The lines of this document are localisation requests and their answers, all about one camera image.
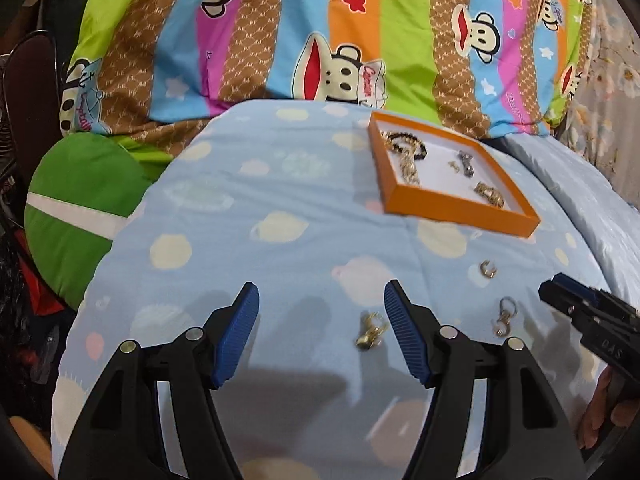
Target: floral bedsheet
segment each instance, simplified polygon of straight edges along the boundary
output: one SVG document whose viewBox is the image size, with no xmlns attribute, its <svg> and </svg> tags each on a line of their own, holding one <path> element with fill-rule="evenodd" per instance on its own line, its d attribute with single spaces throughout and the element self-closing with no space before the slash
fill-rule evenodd
<svg viewBox="0 0 640 480">
<path fill-rule="evenodd" d="M 560 141 L 583 156 L 629 203 L 640 206 L 640 37 L 616 0 L 592 0 L 583 82 Z"/>
</svg>

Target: gold earring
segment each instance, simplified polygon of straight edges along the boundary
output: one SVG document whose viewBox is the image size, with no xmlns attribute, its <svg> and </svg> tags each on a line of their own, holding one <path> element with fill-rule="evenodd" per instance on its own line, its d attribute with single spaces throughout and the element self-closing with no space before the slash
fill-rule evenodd
<svg viewBox="0 0 640 480">
<path fill-rule="evenodd" d="M 369 350 L 374 346 L 378 346 L 382 339 L 380 337 L 389 328 L 389 323 L 379 312 L 369 314 L 362 317 L 364 325 L 364 334 L 356 339 L 356 346 L 360 350 Z"/>
</svg>

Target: keychain ring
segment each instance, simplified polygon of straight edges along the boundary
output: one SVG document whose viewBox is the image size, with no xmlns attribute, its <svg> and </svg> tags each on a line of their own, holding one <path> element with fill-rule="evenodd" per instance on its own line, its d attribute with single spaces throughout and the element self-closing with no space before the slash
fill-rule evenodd
<svg viewBox="0 0 640 480">
<path fill-rule="evenodd" d="M 510 333 L 511 333 L 511 324 L 509 323 L 509 318 L 503 319 L 499 317 L 494 322 L 494 334 L 497 335 L 498 337 L 507 337 Z"/>
<path fill-rule="evenodd" d="M 510 312 L 508 308 L 505 308 L 502 303 L 507 301 L 513 305 L 513 312 Z M 509 319 L 515 317 L 518 314 L 518 302 L 514 300 L 511 296 L 505 296 L 500 300 L 500 316 L 508 316 Z"/>
</svg>

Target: brown pattern stripe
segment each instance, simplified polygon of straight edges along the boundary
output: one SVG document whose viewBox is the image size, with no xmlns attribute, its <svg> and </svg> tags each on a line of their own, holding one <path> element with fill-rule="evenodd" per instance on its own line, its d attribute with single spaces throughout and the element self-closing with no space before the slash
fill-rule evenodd
<svg viewBox="0 0 640 480">
<path fill-rule="evenodd" d="M 587 63 L 587 52 L 589 50 L 589 44 L 591 43 L 591 20 L 593 19 L 594 12 L 595 6 L 582 4 L 582 21 L 580 22 L 578 59 L 575 63 L 578 72 L 584 70 L 585 64 Z M 582 77 L 584 78 L 583 80 L 586 80 L 587 75 L 583 73 Z M 569 99 L 568 97 L 564 100 L 564 109 L 562 110 L 563 116 L 567 112 L 567 109 L 571 102 L 571 99 Z"/>
<path fill-rule="evenodd" d="M 433 58 L 438 70 L 433 84 L 436 110 L 442 124 L 470 137 L 486 137 L 491 125 L 475 98 L 476 83 L 468 57 L 454 48 L 451 15 L 457 4 L 469 0 L 431 0 L 430 21 L 433 29 Z"/>
<path fill-rule="evenodd" d="M 266 96 L 282 0 L 241 0 L 231 36 L 219 99 L 238 102 Z"/>
<path fill-rule="evenodd" d="M 527 18 L 524 31 L 520 38 L 520 71 L 518 72 L 518 88 L 522 103 L 534 123 L 537 132 L 538 121 L 542 120 L 540 104 L 538 103 L 538 83 L 536 81 L 536 65 L 533 57 L 533 35 L 536 31 L 538 17 L 538 3 L 540 0 L 527 0 Z"/>
<path fill-rule="evenodd" d="M 143 144 L 152 144 L 169 155 L 178 156 L 209 121 L 210 119 L 192 119 L 172 124 L 152 121 L 137 129 L 131 135 L 131 139 Z"/>
<path fill-rule="evenodd" d="M 580 47 L 578 50 L 578 70 L 582 70 L 586 62 L 587 51 L 591 41 L 591 19 L 593 17 L 592 5 L 582 5 L 582 22 L 580 23 Z"/>
<path fill-rule="evenodd" d="M 175 0 L 132 0 L 102 62 L 98 88 L 104 92 L 103 120 L 114 134 L 148 123 L 154 50 Z"/>
</svg>

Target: red star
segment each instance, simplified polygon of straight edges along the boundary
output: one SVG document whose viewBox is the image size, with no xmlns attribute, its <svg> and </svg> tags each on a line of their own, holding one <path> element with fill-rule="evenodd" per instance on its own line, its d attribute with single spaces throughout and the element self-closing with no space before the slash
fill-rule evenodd
<svg viewBox="0 0 640 480">
<path fill-rule="evenodd" d="M 343 0 L 349 6 L 351 12 L 367 12 L 364 8 L 366 0 Z"/>
</svg>

